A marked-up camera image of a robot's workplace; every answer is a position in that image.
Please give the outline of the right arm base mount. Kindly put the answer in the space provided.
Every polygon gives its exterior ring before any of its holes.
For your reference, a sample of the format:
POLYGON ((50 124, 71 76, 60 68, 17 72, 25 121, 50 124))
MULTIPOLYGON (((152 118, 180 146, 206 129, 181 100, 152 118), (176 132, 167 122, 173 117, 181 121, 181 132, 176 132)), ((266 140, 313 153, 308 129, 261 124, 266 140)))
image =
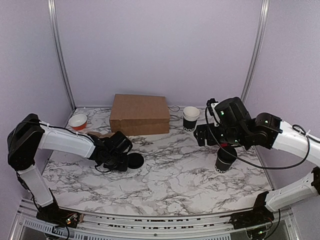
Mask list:
POLYGON ((268 193, 268 191, 260 193, 251 210, 231 214, 229 222, 235 230, 265 224, 275 219, 273 212, 266 208, 268 193))

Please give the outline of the brown paper bag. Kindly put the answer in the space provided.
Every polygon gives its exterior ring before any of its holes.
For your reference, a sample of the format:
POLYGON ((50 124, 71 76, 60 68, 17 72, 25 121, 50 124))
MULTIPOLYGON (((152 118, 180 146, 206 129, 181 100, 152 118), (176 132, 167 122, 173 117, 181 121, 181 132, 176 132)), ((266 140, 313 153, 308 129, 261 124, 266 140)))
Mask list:
POLYGON ((170 119, 164 96, 116 94, 109 124, 126 136, 158 135, 169 133, 170 119))

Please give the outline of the stack of black cup lids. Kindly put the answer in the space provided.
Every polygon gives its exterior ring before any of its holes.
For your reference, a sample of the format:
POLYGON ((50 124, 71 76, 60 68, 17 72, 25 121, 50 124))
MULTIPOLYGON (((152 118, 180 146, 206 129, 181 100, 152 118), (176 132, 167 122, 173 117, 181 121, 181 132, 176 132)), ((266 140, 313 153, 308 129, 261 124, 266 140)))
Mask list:
POLYGON ((128 168, 138 169, 144 164, 144 157, 140 153, 130 153, 127 155, 128 168))

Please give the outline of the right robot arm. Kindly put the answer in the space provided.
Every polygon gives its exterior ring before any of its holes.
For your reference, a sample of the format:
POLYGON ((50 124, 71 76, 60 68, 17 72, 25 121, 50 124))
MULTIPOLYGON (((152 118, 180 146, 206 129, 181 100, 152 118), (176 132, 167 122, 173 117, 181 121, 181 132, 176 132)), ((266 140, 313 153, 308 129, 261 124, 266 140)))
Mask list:
POLYGON ((315 165, 311 173, 300 180, 278 190, 258 195, 254 208, 248 212, 247 219, 258 224, 269 212, 314 197, 320 193, 320 140, 307 133, 301 126, 282 120, 270 113, 260 113, 252 118, 239 97, 221 102, 207 101, 205 115, 214 118, 213 123, 198 125, 193 132, 199 146, 219 146, 230 159, 236 156, 227 152, 227 147, 261 146, 288 152, 315 165))

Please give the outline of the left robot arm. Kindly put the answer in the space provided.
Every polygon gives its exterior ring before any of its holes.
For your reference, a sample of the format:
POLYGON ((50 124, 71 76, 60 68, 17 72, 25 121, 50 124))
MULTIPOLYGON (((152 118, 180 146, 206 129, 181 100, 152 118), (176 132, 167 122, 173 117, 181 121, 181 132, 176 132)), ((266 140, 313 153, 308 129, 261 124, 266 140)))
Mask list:
POLYGON ((34 113, 23 119, 7 137, 8 164, 25 183, 44 215, 53 223, 63 219, 55 198, 36 167, 37 150, 50 150, 80 156, 105 164, 112 170, 126 161, 132 142, 120 131, 111 137, 72 132, 40 121, 34 113))

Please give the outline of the stack of black paper cups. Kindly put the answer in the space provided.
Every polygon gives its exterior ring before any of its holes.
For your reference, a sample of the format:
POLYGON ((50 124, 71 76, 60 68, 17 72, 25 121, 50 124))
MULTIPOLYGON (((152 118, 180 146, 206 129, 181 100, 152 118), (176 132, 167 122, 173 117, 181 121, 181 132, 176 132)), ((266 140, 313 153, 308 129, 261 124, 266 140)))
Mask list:
POLYGON ((196 128, 200 110, 194 106, 187 106, 183 109, 183 129, 186 132, 193 132, 196 128))

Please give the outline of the brown pulp cup carrier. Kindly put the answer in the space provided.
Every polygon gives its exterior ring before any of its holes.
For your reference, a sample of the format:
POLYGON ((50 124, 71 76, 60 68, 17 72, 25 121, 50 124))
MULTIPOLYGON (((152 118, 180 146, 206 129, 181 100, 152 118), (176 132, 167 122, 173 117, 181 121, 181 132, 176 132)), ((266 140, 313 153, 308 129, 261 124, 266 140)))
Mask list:
POLYGON ((96 136, 96 137, 102 139, 102 138, 110 138, 110 137, 112 137, 115 133, 114 133, 114 132, 111 132, 111 133, 104 133, 104 134, 102 134, 102 133, 97 132, 97 131, 88 131, 86 134, 87 134, 87 135, 93 135, 93 136, 96 136))

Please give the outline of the single black paper cup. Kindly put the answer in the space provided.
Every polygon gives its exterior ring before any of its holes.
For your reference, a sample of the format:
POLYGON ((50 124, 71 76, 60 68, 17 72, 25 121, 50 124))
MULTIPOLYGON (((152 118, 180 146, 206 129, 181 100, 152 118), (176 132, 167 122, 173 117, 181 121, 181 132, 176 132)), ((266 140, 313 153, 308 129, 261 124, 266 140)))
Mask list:
POLYGON ((224 161, 221 161, 218 159, 215 162, 214 167, 218 173, 224 174, 231 168, 232 164, 233 164, 233 162, 224 162, 224 161))

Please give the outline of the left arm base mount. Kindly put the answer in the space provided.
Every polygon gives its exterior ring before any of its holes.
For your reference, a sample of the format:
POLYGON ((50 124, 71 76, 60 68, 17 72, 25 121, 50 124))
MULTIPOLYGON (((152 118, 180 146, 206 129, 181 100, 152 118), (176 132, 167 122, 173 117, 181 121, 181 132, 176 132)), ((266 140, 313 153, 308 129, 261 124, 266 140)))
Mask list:
POLYGON ((73 210, 60 208, 53 193, 50 193, 53 198, 53 202, 48 206, 39 206, 37 208, 36 218, 59 226, 76 228, 78 224, 82 222, 84 215, 73 210))

